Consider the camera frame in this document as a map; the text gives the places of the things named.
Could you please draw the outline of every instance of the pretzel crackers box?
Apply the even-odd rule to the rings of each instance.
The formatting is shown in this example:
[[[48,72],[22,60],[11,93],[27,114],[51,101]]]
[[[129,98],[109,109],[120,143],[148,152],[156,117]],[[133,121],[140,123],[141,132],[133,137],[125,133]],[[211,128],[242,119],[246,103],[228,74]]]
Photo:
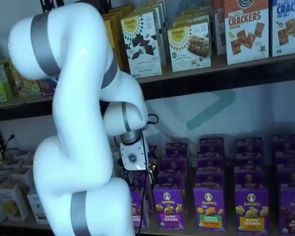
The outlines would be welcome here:
[[[295,0],[273,0],[272,55],[295,53]]]
[[[265,0],[224,0],[227,64],[269,57]]]
[[[179,187],[156,185],[153,189],[158,223],[161,229],[184,230],[182,194]]]
[[[214,11],[214,38],[217,54],[226,53],[224,3],[223,0],[213,0]]]
[[[196,184],[194,189],[196,218],[199,230],[225,231],[224,195],[220,184]]]

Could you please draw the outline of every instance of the annie's hidden veggies box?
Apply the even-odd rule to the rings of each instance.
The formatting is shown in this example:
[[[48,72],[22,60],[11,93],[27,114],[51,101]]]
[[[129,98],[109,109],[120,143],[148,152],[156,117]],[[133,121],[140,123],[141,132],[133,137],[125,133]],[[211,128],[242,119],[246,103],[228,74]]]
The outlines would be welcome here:
[[[295,235],[295,185],[280,186],[280,234]]]
[[[225,231],[226,220],[223,188],[219,184],[211,187],[196,184],[193,193],[198,229]]]
[[[134,228],[139,228],[141,220],[141,210],[143,210],[142,228],[147,229],[149,227],[149,215],[147,211],[147,203],[144,201],[142,206],[142,194],[143,188],[130,187],[131,200],[132,200],[132,219]]]
[[[184,205],[181,189],[170,185],[156,185],[153,193],[160,229],[184,230]]]
[[[168,41],[173,72],[211,66],[208,21],[170,28]]]
[[[236,228],[239,233],[267,235],[268,190],[262,184],[235,186]]]
[[[155,9],[133,12],[121,20],[121,26],[132,77],[161,75],[161,40]]]
[[[272,6],[272,55],[295,53],[295,0],[274,0]]]
[[[224,0],[227,63],[269,57],[269,10],[265,0]]]
[[[217,54],[226,53],[225,22],[224,22],[224,2],[223,0],[213,0],[214,10],[214,37]]]

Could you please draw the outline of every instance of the cracker image on box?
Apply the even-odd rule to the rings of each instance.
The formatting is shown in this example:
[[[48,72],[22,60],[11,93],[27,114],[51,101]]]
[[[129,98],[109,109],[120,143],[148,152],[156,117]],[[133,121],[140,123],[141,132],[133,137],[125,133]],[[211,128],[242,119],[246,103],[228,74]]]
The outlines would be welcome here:
[[[168,30],[173,72],[211,66],[207,21]]]
[[[224,0],[227,63],[269,57],[268,1]]]
[[[161,75],[160,34],[154,8],[138,10],[121,20],[133,78]]]
[[[273,0],[272,55],[295,53],[295,0]]]

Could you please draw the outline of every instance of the product display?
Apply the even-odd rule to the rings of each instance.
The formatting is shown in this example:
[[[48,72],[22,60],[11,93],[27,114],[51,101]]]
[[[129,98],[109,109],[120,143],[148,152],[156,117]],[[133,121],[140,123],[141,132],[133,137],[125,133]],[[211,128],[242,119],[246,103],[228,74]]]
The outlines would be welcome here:
[[[224,0],[227,64],[269,57],[268,1]]]
[[[132,77],[161,75],[161,36],[154,8],[132,12],[121,25]]]
[[[295,0],[272,4],[272,55],[295,53]]]

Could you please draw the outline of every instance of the purple box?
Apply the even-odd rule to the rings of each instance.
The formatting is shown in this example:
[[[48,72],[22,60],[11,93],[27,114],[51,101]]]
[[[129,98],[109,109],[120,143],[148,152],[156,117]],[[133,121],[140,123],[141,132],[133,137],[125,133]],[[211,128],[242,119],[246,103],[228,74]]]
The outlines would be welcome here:
[[[132,201],[132,219],[134,228],[140,226],[141,219],[141,209],[142,209],[142,194],[143,189],[141,187],[130,187],[131,192],[131,201]],[[149,215],[147,209],[147,202],[144,201],[143,206],[143,219],[142,219],[142,228],[147,229],[149,226]]]
[[[168,143],[165,147],[165,153],[169,155],[188,155],[188,144]]]
[[[282,184],[280,187],[280,233],[295,235],[295,186]]]
[[[242,234],[267,235],[268,190],[263,185],[235,186],[236,228]]]
[[[236,141],[237,152],[264,152],[264,142],[262,138],[239,139]]]
[[[223,188],[219,184],[205,187],[196,184],[194,189],[196,223],[199,230],[225,231]]]
[[[179,187],[156,185],[153,189],[159,226],[165,230],[184,230],[185,220]]]
[[[224,155],[223,138],[202,138],[200,139],[200,153],[215,152]]]

